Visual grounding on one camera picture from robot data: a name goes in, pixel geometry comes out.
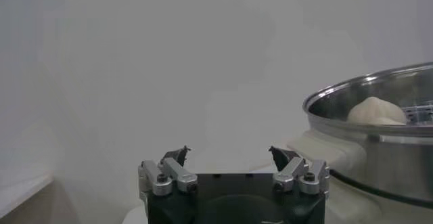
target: white dough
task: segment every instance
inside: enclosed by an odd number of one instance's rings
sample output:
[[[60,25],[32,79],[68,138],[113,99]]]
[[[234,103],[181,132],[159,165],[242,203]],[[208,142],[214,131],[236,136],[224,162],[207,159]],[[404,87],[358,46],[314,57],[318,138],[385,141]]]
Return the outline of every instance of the white dough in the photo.
[[[347,121],[371,125],[395,125],[395,123],[405,125],[406,115],[393,103],[377,97],[368,97],[350,110]]]

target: black band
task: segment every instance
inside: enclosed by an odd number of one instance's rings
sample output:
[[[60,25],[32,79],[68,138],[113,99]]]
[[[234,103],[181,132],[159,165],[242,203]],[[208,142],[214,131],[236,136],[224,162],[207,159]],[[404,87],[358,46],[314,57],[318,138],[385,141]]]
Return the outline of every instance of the black band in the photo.
[[[368,185],[365,185],[363,183],[359,183],[358,181],[355,181],[349,177],[344,176],[343,174],[340,174],[339,172],[331,169],[329,170],[329,173],[331,174],[331,176],[335,177],[336,179],[342,181],[343,183],[347,183],[350,186],[353,186],[359,190],[362,190],[364,192],[370,193],[370,194],[374,194],[383,198],[387,198],[390,200],[395,200],[395,201],[399,201],[399,202],[403,202],[403,203],[407,203],[410,205],[415,205],[415,206],[420,206],[423,208],[431,208],[433,209],[433,202],[431,201],[427,201],[427,200],[418,200],[415,198],[410,198],[410,197],[406,197],[406,196],[399,196],[396,194],[392,194],[389,192],[385,192],[383,190],[380,189],[376,189],[374,187],[370,187]]]

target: white surface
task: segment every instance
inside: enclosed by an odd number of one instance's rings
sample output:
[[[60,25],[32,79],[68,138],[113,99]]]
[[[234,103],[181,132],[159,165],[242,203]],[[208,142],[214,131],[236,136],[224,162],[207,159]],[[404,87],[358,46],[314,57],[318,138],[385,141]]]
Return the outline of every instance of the white surface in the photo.
[[[306,130],[308,94],[431,61],[432,1],[0,0],[0,171],[56,165],[79,223],[119,223],[143,159],[262,165]],[[10,139],[35,118],[53,150]]]
[[[138,206],[129,211],[124,218],[122,224],[147,224],[146,213],[144,206]]]
[[[0,188],[0,219],[53,181],[51,175]]]

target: metal bracket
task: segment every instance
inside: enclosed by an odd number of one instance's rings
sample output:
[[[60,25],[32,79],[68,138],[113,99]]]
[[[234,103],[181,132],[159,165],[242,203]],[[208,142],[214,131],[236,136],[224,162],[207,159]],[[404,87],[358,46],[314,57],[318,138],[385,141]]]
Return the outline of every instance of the metal bracket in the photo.
[[[272,157],[278,171],[282,171],[289,164],[291,159],[299,157],[299,155],[292,150],[283,150],[273,146],[269,148],[269,151],[272,152]]]
[[[185,170],[175,159],[165,158],[162,161],[162,170],[166,175],[177,181],[177,188],[185,193],[197,191],[198,178],[196,174]]]
[[[172,192],[173,180],[164,175],[152,160],[144,160],[138,168],[139,190],[151,190],[155,196],[166,196]]]
[[[329,197],[329,167],[323,160],[314,160],[309,171],[299,178],[302,193],[315,195],[323,192]]]
[[[171,152],[167,152],[164,157],[162,157],[160,163],[158,164],[158,168],[162,168],[162,163],[164,161],[165,158],[173,158],[178,164],[180,164],[181,166],[183,166],[183,164],[185,163],[186,160],[186,155],[188,153],[188,151],[190,151],[191,149],[189,149],[186,145],[183,146],[183,148],[178,149],[178,150],[173,150]]]
[[[294,180],[305,174],[308,169],[309,165],[305,159],[293,157],[282,171],[273,174],[273,189],[277,192],[292,191]]]

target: stainless steel pot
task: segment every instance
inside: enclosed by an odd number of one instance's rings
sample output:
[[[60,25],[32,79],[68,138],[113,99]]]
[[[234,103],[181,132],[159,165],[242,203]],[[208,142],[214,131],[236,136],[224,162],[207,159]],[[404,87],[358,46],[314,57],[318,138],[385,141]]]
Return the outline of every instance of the stainless steel pot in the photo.
[[[346,122],[350,109],[370,96],[400,106],[409,124]],[[304,111],[312,129],[357,142],[365,149],[363,173],[346,176],[391,194],[433,202],[433,62],[327,87],[305,100]]]

